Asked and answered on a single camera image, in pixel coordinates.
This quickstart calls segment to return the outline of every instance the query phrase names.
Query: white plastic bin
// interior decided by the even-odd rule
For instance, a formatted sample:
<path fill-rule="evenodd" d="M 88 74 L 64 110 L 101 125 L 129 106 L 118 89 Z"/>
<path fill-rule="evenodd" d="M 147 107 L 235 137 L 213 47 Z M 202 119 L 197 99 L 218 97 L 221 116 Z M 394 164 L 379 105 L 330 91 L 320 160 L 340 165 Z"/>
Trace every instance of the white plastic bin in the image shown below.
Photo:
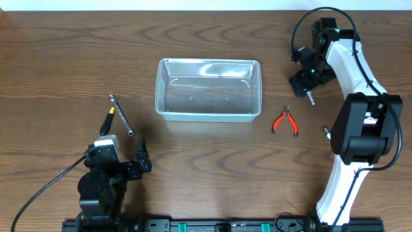
<path fill-rule="evenodd" d="M 262 108 L 257 61 L 162 59 L 156 111 L 168 121 L 252 122 Z"/>

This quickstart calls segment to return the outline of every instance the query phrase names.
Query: green strip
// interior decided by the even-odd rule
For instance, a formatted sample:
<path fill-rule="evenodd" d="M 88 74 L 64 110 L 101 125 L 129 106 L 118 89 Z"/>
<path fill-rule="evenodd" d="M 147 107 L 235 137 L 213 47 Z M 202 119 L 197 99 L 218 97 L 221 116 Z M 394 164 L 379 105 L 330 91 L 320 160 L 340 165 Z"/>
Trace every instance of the green strip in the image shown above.
<path fill-rule="evenodd" d="M 187 231 L 187 224 L 186 223 L 179 223 L 178 232 L 186 232 Z"/>
<path fill-rule="evenodd" d="M 270 226 L 267 223 L 262 223 L 262 232 L 270 232 Z"/>

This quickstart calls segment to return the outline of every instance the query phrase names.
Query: bolt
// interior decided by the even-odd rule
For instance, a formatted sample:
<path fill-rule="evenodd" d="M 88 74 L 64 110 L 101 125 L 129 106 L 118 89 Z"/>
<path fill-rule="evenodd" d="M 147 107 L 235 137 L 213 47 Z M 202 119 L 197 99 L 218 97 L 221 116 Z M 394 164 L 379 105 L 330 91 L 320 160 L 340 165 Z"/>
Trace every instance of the bolt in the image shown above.
<path fill-rule="evenodd" d="M 326 135 L 326 138 L 330 140 L 330 130 L 329 128 L 323 128 L 324 134 Z"/>
<path fill-rule="evenodd" d="M 312 106 L 315 105 L 315 100 L 314 100 L 314 97 L 312 95 L 312 91 L 307 91 L 306 94 L 308 95 L 310 103 L 312 103 Z"/>

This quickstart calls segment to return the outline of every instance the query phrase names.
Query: wrench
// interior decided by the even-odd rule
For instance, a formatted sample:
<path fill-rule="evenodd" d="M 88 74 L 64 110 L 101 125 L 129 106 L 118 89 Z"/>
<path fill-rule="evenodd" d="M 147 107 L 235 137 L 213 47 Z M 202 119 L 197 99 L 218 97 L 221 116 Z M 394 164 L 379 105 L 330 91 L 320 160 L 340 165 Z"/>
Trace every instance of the wrench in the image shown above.
<path fill-rule="evenodd" d="M 115 106 L 115 109 L 116 109 L 117 113 L 120 115 L 120 118 L 122 118 L 122 121 L 123 121 L 124 125 L 126 126 L 127 133 L 129 134 L 129 136 L 134 136 L 135 132 L 133 131 L 133 129 L 130 127 L 129 123 L 127 122 L 127 119 L 124 116 L 124 114 L 122 112 L 122 109 L 120 109 L 120 106 L 117 103 L 117 99 L 116 99 L 116 96 L 114 94 L 109 94 L 109 100 Z"/>

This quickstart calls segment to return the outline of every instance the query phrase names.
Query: cable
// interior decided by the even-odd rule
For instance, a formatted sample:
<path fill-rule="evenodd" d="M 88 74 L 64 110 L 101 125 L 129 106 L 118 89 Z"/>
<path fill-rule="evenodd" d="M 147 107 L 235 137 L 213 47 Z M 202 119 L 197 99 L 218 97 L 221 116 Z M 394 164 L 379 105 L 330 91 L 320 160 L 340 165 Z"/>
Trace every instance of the cable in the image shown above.
<path fill-rule="evenodd" d="M 353 22 L 352 18 L 351 18 L 347 13 L 343 12 L 342 10 L 339 10 L 339 9 L 336 9 L 336 8 L 333 8 L 333 7 L 327 7 L 327 6 L 315 8 L 315 9 L 310 10 L 309 12 L 307 12 L 307 13 L 301 18 L 301 20 L 299 20 L 299 22 L 296 24 L 296 27 L 295 27 L 294 32 L 293 32 L 293 34 L 292 34 L 292 42 L 291 42 L 292 57 L 291 57 L 291 60 L 292 60 L 293 62 L 296 62 L 296 60 L 295 60 L 294 39 L 295 39 L 295 33 L 296 33 L 296 30 L 297 30 L 297 27 L 301 24 L 301 22 L 303 21 L 303 19 L 305 19 L 306 16 L 308 16 L 308 15 L 310 15 L 311 13 L 313 13 L 313 12 L 315 12 L 315 11 L 318 11 L 318 10 L 334 10 L 334 11 L 339 12 L 339 13 L 341 13 L 342 15 L 344 15 L 344 16 L 349 20 L 349 22 L 351 23 L 352 28 L 353 28 L 353 42 L 352 42 L 352 50 L 353 50 L 353 51 L 352 51 L 352 52 L 353 52 L 353 56 L 354 56 L 354 58 L 355 58 L 355 60 L 356 60 L 357 66 L 359 67 L 359 70 L 360 70 L 360 72 L 362 73 L 362 75 L 363 75 L 366 83 L 368 83 L 368 86 L 382 99 L 382 102 L 384 103 L 384 105 L 385 105 L 386 108 L 389 110 L 390 114 L 392 115 L 393 120 L 395 121 L 395 127 L 396 127 L 396 129 L 397 129 L 397 136 L 398 136 L 397 150 L 396 150 L 396 152 L 395 152 L 395 154 L 394 154 L 391 162 L 389 162 L 388 164 L 386 164 L 386 165 L 383 166 L 383 167 L 379 167 L 379 168 L 361 168 L 361 169 L 358 169 L 358 170 L 355 172 L 355 176 L 354 176 L 353 181 L 352 181 L 352 183 L 351 183 L 351 186 L 350 186 L 350 188 L 349 188 L 349 190 L 348 190 L 348 194 L 346 195 L 345 201 L 343 202 L 343 205 L 341 206 L 341 210 L 339 211 L 338 215 L 336 216 L 335 221 L 333 222 L 332 226 L 331 226 L 330 229 L 329 229 L 329 231 L 333 231 L 333 229 L 334 229 L 334 227 L 336 226 L 339 218 L 340 218 L 341 215 L 342 215 L 342 212 L 343 212 L 344 208 L 346 207 L 346 204 L 347 204 L 348 201 L 349 201 L 349 197 L 350 197 L 350 195 L 351 195 L 351 193 L 352 193 L 352 190 L 353 190 L 353 188 L 354 188 L 354 186 L 355 186 L 356 180 L 357 180 L 358 177 L 359 177 L 359 173 L 361 173 L 362 171 L 383 171 L 383 170 L 386 170 L 386 169 L 392 167 L 392 165 L 394 165 L 394 164 L 396 163 L 396 161 L 397 161 L 398 158 L 399 158 L 400 151 L 401 151 L 401 149 L 402 149 L 402 129 L 400 128 L 400 123 L 399 123 L 398 116 L 396 115 L 395 110 L 393 109 L 392 105 L 390 105 L 390 103 L 384 98 L 383 94 L 380 93 L 379 90 L 376 89 L 376 87 L 374 87 L 374 85 L 373 85 L 372 82 L 369 80 L 368 76 L 366 75 L 366 72 L 365 72 L 365 70 L 363 69 L 361 62 L 359 61 L 359 58 L 358 58 L 358 55 L 357 55 L 357 51 L 356 51 L 356 47 L 355 47 L 355 46 L 356 46 L 356 39 L 357 39 L 356 26 L 355 26 L 355 23 Z"/>
<path fill-rule="evenodd" d="M 18 214 L 15 216 L 12 224 L 12 229 L 11 232 L 14 232 L 15 230 L 15 225 L 17 224 L 17 221 L 19 220 L 19 217 L 23 214 L 25 209 L 36 199 L 44 190 L 46 190 L 48 187 L 50 187 L 54 182 L 58 181 L 60 178 L 62 178 L 65 174 L 67 174 L 69 171 L 71 171 L 77 164 L 80 164 L 82 160 L 84 160 L 85 156 L 80 158 L 78 161 L 76 161 L 73 165 L 71 165 L 66 171 L 63 171 L 60 175 L 58 175 L 56 178 L 54 178 L 52 181 L 50 181 L 47 185 L 45 185 L 43 188 L 41 188 L 34 196 L 31 197 L 31 199 L 20 209 Z"/>
<path fill-rule="evenodd" d="M 282 213 L 278 214 L 278 215 L 276 216 L 276 218 L 275 218 L 275 227 L 276 227 L 277 230 L 279 230 L 280 232 L 285 232 L 284 230 L 282 230 L 281 228 L 279 228 L 279 227 L 277 226 L 277 218 L 278 218 L 280 215 L 284 215 L 284 214 L 287 214 L 287 215 L 292 216 L 292 217 L 295 219 L 295 221 L 302 227 L 302 229 L 304 229 L 303 224 L 295 218 L 295 215 L 293 215 L 292 213 L 289 213 L 289 212 L 282 212 Z"/>

